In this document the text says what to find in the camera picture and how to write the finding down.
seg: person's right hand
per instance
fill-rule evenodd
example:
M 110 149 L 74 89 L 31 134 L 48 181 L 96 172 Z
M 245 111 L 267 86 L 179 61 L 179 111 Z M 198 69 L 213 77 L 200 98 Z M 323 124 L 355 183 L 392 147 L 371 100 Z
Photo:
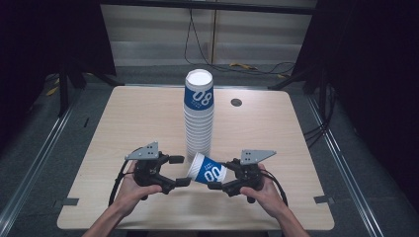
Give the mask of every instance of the person's right hand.
M 265 170 L 265 166 L 259 164 L 259 169 Z M 264 210 L 276 218 L 283 230 L 283 233 L 288 237 L 305 237 L 308 233 L 302 228 L 302 225 L 296 219 L 293 212 L 286 206 L 278 194 L 274 182 L 263 177 L 263 188 L 261 191 L 255 191 L 252 188 L 243 187 L 240 192 L 248 197 L 254 198 L 264 208 Z
M 259 169 L 265 170 L 263 164 L 258 164 Z M 262 178 L 263 188 L 261 191 L 255 191 L 252 188 L 243 187 L 240 192 L 248 197 L 254 198 L 265 209 L 265 211 L 274 218 L 277 218 L 281 209 L 287 207 L 278 194 L 274 182 L 266 177 Z

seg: gray floor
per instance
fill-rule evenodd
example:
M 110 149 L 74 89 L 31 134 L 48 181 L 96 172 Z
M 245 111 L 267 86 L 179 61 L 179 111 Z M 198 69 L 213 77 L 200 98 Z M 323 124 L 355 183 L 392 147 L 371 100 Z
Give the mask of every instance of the gray floor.
M 118 67 L 117 80 L 132 84 L 182 85 L 185 75 L 197 66 Z M 272 66 L 259 66 L 270 69 Z M 275 75 L 252 76 L 234 72 L 218 72 L 209 68 L 215 86 L 266 88 L 281 81 Z M 112 88 L 92 76 L 42 167 L 32 190 L 14 220 L 8 236 L 80 236 L 83 231 L 60 230 L 56 219 L 60 207 L 56 203 L 67 197 L 78 167 L 89 146 Z M 45 84 L 47 91 L 52 85 Z M 302 131 L 317 127 L 302 83 L 285 89 Z M 59 111 L 59 96 L 40 95 L 21 130 L 3 150 L 0 159 L 0 209 L 4 210 L 20 185 L 35 157 L 47 139 Z M 331 130 L 368 204 L 377 218 L 382 236 L 419 236 L 417 212 L 399 190 L 385 169 L 371 155 L 353 130 L 345 110 L 336 105 Z M 310 153 L 325 193 L 334 199 L 330 208 L 335 227 L 330 231 L 309 231 L 312 236 L 373 236 L 369 233 L 359 210 L 342 178 L 340 170 L 324 139 L 311 147 Z M 117 230 L 113 236 L 126 236 Z

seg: metal frame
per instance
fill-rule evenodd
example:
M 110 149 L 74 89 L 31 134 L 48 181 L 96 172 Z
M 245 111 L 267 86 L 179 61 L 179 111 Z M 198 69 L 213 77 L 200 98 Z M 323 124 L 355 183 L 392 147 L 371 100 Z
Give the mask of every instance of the metal frame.
M 323 119 L 321 114 L 319 113 L 319 106 L 313 96 L 308 96 L 308 102 L 310 104 L 311 110 L 314 113 L 315 119 L 319 125 L 323 124 Z M 355 207 L 357 208 L 358 212 L 361 215 L 361 218 L 364 221 L 364 224 L 367 227 L 367 230 L 370 233 L 370 236 L 374 237 L 383 237 L 384 234 L 382 233 L 379 224 L 377 222 L 376 215 L 374 214 L 373 210 L 370 207 L 370 204 L 367 202 L 366 198 L 364 197 L 361 188 L 358 186 L 357 181 L 355 180 L 354 175 L 349 168 L 348 163 L 346 163 L 346 159 L 342 154 L 342 151 L 336 142 L 335 137 L 333 136 L 332 131 L 327 128 L 323 135 L 327 146 L 330 149 L 330 152 L 333 155 L 333 158 L 336 162 L 336 166 L 338 167 L 342 178 L 348 188 L 349 194 L 354 201 Z
M 207 9 L 224 10 L 236 12 L 261 12 L 261 13 L 283 13 L 298 15 L 338 14 L 337 11 L 319 10 L 315 8 L 288 7 L 275 5 L 256 5 L 256 4 L 238 4 L 225 2 L 207 2 L 207 1 L 164 1 L 164 0 L 101 0 L 105 5 L 125 5 L 125 6 L 143 6 L 143 7 L 163 7 L 163 8 L 188 8 L 188 9 Z
M 65 125 L 70 118 L 73 108 L 78 102 L 78 99 L 81 96 L 81 90 L 75 91 L 75 96 L 73 102 L 70 104 L 68 109 L 63 113 L 63 115 L 58 118 L 53 126 L 51 132 L 49 133 L 48 138 L 43 144 L 40 152 L 32 163 L 28 173 L 25 178 L 22 180 L 21 184 L 18 186 L 16 191 L 13 193 L 10 200 L 7 202 L 6 206 L 0 214 L 0 237 L 6 237 L 12 228 L 15 220 L 21 211 L 25 201 L 27 200 L 31 189 L 33 188 L 35 182 L 41 174 L 43 166 L 48 160 L 49 154 L 55 146 L 56 141 L 58 140 L 60 134 L 65 128 Z

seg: hand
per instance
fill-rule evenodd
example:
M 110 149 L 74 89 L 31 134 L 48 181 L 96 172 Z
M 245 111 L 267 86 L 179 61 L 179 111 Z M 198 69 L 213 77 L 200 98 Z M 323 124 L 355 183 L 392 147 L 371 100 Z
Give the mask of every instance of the hand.
M 259 169 L 265 170 L 263 164 L 258 164 Z M 283 208 L 287 208 L 286 204 L 278 194 L 277 188 L 271 179 L 262 178 L 263 188 L 261 191 L 255 191 L 252 188 L 243 187 L 240 192 L 248 197 L 254 198 L 259 202 L 262 208 L 272 217 L 277 218 Z
M 265 166 L 259 164 L 259 169 L 265 170 Z M 293 212 L 281 199 L 274 182 L 266 177 L 263 177 L 262 182 L 263 188 L 261 191 L 243 187 L 240 189 L 240 192 L 245 196 L 256 199 L 269 215 L 276 218 L 286 236 L 309 236 L 302 228 L 302 225 L 296 219 L 295 215 L 293 215 Z
M 132 173 L 135 169 L 136 161 L 132 161 L 127 172 Z M 138 202 L 145 196 L 161 192 L 161 187 L 157 185 L 141 187 L 133 179 L 133 174 L 126 174 L 120 191 L 114 201 L 114 205 L 119 208 L 123 217 L 132 213 Z
M 136 161 L 131 162 L 128 173 L 133 172 L 135 163 Z M 161 192 L 160 186 L 140 187 L 133 179 L 133 174 L 125 175 L 114 203 L 102 213 L 83 237 L 109 236 L 121 220 L 132 213 L 143 197 L 159 192 Z

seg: paper cup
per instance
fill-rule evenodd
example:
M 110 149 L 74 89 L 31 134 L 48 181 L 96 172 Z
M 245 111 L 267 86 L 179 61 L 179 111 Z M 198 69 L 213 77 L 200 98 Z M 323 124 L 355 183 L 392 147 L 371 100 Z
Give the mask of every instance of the paper cup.
M 213 112 L 212 75 L 203 69 L 189 72 L 185 81 L 184 111 L 191 117 L 206 117 Z
M 204 154 L 197 153 L 188 171 L 188 177 L 202 184 L 222 182 L 224 181 L 226 172 L 226 168 L 222 165 L 211 160 Z
M 189 122 L 185 119 L 185 127 L 187 127 L 190 130 L 196 129 L 197 131 L 208 130 L 209 128 L 212 127 L 212 122 L 211 121 Z
M 187 130 L 190 135 L 201 137 L 212 132 L 212 124 L 202 128 L 185 126 L 185 130 Z
M 203 146 L 200 146 L 200 147 L 191 145 L 191 146 L 189 146 L 188 150 L 190 151 L 191 154 L 208 153 L 210 151 L 210 143 L 208 145 L 203 145 Z
M 197 116 L 197 115 L 191 115 L 188 113 L 188 111 L 190 109 L 186 108 L 187 106 L 184 105 L 184 114 L 185 114 L 185 118 L 187 118 L 188 120 L 192 120 L 192 121 L 206 121 L 206 120 L 210 120 L 213 118 L 213 105 L 212 108 L 209 108 L 209 110 L 207 111 L 207 113 L 204 116 Z
M 209 138 L 203 139 L 203 140 L 190 139 L 190 140 L 187 140 L 186 142 L 187 142 L 188 145 L 191 145 L 191 146 L 203 147 L 203 146 L 209 146 L 210 141 L 211 141 L 211 138 L 209 137 Z
M 203 155 L 205 155 L 207 157 L 210 157 L 210 150 L 209 149 L 208 150 L 202 150 L 200 152 L 195 152 L 195 151 L 188 150 L 187 152 L 188 152 L 188 156 L 187 157 L 188 157 L 188 162 L 189 163 L 192 163 L 194 161 L 195 155 L 197 153 L 201 153 L 201 154 L 203 154 Z
M 203 141 L 203 140 L 207 140 L 212 138 L 212 129 L 209 130 L 205 130 L 205 131 L 193 131 L 193 130 L 186 130 L 186 139 L 189 141 L 194 141 L 194 140 L 199 140 L 199 141 Z
M 195 124 L 195 125 L 207 124 L 207 123 L 212 122 L 212 120 L 213 120 L 213 114 L 211 114 L 210 116 L 206 118 L 192 118 L 192 117 L 189 117 L 188 115 L 185 115 L 185 121 L 187 123 Z

